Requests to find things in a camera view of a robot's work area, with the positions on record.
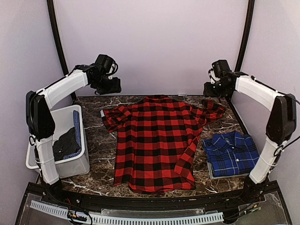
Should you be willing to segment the red black plaid shirt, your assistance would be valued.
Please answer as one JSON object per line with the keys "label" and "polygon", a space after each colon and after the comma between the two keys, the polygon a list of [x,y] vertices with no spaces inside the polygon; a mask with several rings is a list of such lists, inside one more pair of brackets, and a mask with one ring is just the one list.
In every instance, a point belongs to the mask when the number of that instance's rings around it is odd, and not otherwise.
{"label": "red black plaid shirt", "polygon": [[141,194],[194,189],[192,164],[203,127],[224,113],[211,100],[197,107],[164,95],[102,110],[106,130],[117,133],[114,185],[126,183]]}

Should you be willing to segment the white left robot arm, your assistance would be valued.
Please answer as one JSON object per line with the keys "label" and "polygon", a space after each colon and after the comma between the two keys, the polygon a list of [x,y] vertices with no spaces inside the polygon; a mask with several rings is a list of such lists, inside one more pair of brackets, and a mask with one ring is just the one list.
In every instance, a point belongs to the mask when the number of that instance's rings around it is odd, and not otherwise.
{"label": "white left robot arm", "polygon": [[34,146],[40,176],[46,184],[54,185],[60,180],[53,155],[55,121],[51,109],[71,93],[86,86],[95,89],[95,93],[99,95],[120,93],[120,79],[113,76],[118,68],[118,64],[112,57],[100,54],[94,63],[76,65],[61,79],[26,94],[29,142]]}

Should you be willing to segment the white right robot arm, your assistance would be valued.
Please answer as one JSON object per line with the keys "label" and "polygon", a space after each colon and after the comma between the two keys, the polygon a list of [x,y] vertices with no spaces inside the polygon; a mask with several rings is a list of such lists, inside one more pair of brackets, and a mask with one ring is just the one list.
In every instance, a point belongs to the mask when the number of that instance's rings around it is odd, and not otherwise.
{"label": "white right robot arm", "polygon": [[297,127],[296,106],[299,105],[299,101],[294,95],[280,92],[253,75],[233,72],[227,60],[213,62],[209,77],[210,81],[204,85],[204,95],[229,98],[234,92],[238,92],[269,111],[265,144],[257,164],[249,174],[251,183],[260,184],[277,165],[281,153],[298,140],[291,138]]}

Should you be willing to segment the blue checked shirt in bin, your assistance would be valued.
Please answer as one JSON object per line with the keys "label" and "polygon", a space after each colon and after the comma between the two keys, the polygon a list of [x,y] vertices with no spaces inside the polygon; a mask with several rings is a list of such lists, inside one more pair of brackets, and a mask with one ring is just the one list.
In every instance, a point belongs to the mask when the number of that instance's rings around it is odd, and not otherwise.
{"label": "blue checked shirt in bin", "polygon": [[63,159],[74,158],[82,152],[80,114],[76,110],[73,110],[73,124],[74,134],[72,136],[72,140],[74,140],[75,143],[71,144],[71,146],[68,148],[68,152],[63,156]]}

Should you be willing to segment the folded blue plaid shirt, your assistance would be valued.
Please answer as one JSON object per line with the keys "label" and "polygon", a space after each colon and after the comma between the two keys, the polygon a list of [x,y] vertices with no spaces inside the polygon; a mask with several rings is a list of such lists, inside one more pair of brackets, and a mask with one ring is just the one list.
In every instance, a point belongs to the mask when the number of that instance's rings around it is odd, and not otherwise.
{"label": "folded blue plaid shirt", "polygon": [[237,131],[214,134],[203,140],[202,145],[214,177],[248,174],[259,159],[253,138]]}

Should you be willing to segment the black shirt in bin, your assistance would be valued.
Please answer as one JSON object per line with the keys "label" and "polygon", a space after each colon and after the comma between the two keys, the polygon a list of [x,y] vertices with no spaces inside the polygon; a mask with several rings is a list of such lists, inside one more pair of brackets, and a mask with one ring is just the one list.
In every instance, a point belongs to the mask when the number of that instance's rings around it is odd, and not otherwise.
{"label": "black shirt in bin", "polygon": [[81,152],[81,145],[77,142],[75,128],[69,129],[61,135],[52,146],[55,161],[77,156]]}

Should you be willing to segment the white plastic laundry bin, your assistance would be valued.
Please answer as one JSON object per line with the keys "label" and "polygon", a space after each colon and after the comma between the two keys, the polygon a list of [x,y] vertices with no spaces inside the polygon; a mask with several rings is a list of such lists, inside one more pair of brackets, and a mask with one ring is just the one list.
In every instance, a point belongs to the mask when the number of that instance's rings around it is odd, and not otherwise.
{"label": "white plastic laundry bin", "polygon": [[[78,112],[81,151],[74,157],[55,161],[53,155],[53,144],[69,129],[76,127],[74,124],[74,111]],[[55,122],[54,135],[49,138],[36,141],[36,144],[33,146],[28,145],[26,155],[27,168],[36,170],[36,172],[40,172],[42,169],[45,180],[50,183],[53,183],[58,178],[87,174],[90,171],[90,163],[81,107],[79,105],[67,106],[51,111],[51,115]]]}

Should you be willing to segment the folded grey shirt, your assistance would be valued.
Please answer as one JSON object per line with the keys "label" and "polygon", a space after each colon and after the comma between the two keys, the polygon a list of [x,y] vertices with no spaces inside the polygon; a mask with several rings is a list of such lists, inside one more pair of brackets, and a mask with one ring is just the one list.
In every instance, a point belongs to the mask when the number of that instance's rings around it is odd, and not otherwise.
{"label": "folded grey shirt", "polygon": [[207,167],[208,167],[208,172],[209,172],[210,179],[213,179],[213,180],[224,179],[224,178],[236,178],[236,177],[243,177],[243,176],[247,176],[248,175],[248,173],[244,173],[244,174],[238,174],[238,175],[219,176],[219,177],[217,177],[217,176],[214,175],[212,164],[209,163],[209,162],[207,162]]}

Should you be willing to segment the right black frame post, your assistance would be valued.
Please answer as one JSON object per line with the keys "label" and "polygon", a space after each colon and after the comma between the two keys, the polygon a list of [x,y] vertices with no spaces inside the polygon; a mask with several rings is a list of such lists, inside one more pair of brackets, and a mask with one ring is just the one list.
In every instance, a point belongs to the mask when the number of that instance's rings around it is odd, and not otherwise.
{"label": "right black frame post", "polygon": [[234,69],[235,72],[240,72],[242,64],[243,64],[244,56],[246,53],[246,48],[248,45],[248,38],[249,38],[251,24],[252,24],[254,7],[255,7],[255,0],[248,0],[243,35],[242,35],[242,39],[241,39],[239,54],[238,54],[235,69]]}

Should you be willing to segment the black frame post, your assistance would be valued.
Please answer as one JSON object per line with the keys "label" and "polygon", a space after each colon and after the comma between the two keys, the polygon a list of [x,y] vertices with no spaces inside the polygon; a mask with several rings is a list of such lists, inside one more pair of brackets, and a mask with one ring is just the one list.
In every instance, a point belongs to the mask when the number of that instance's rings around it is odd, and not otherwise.
{"label": "black frame post", "polygon": [[68,70],[66,59],[65,59],[65,54],[63,51],[61,39],[60,39],[60,32],[59,32],[59,28],[58,28],[56,13],[55,13],[54,1],[47,0],[46,3],[47,3],[47,9],[48,9],[48,14],[49,14],[49,19],[50,19],[50,24],[51,24],[51,29],[52,29],[52,35],[53,35],[57,55],[59,58],[60,66],[61,66],[63,75],[67,75],[69,73],[69,70]]}
{"label": "black frame post", "polygon": [[235,72],[240,72],[242,64],[243,64],[244,56],[246,53],[246,48],[248,45],[248,38],[249,38],[251,24],[252,24],[254,7],[255,7],[255,0],[248,0],[243,35],[242,35],[242,39],[241,39],[239,54],[238,54],[235,69],[234,69]]}

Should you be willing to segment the left black frame post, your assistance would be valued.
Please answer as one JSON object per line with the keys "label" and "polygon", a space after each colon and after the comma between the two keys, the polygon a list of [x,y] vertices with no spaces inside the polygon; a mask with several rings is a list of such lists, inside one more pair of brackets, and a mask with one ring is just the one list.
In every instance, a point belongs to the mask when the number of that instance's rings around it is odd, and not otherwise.
{"label": "left black frame post", "polygon": [[61,39],[60,39],[60,32],[59,32],[59,28],[58,28],[56,13],[55,13],[54,1],[47,0],[46,3],[47,3],[47,9],[48,9],[48,14],[49,14],[49,19],[50,19],[50,24],[51,24],[51,29],[52,29],[52,35],[53,35],[57,55],[59,58],[60,66],[61,66],[63,75],[67,75],[69,73],[69,70],[68,70],[66,59],[65,59],[65,54],[63,51]]}

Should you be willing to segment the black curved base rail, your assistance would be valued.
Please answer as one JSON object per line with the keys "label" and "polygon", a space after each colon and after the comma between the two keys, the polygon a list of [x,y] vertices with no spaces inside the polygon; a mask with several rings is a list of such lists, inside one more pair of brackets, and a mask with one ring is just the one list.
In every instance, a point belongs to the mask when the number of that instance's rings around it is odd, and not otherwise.
{"label": "black curved base rail", "polygon": [[29,182],[22,198],[22,204],[25,204],[29,198],[29,194],[37,197],[46,203],[54,203],[61,206],[77,207],[87,211],[98,211],[102,209],[113,210],[187,210],[195,208],[205,208],[206,210],[231,210],[246,203],[254,203],[263,201],[263,195],[279,190],[276,181],[272,181],[266,185],[264,192],[260,195],[248,197],[248,201],[241,199],[244,195],[243,190],[234,190],[218,194],[197,195],[187,197],[168,197],[168,198],[125,198],[125,197],[109,197],[100,195],[90,195],[78,192],[62,190],[61,194],[67,200],[62,203],[54,200],[49,194],[43,195],[45,188],[42,185]]}

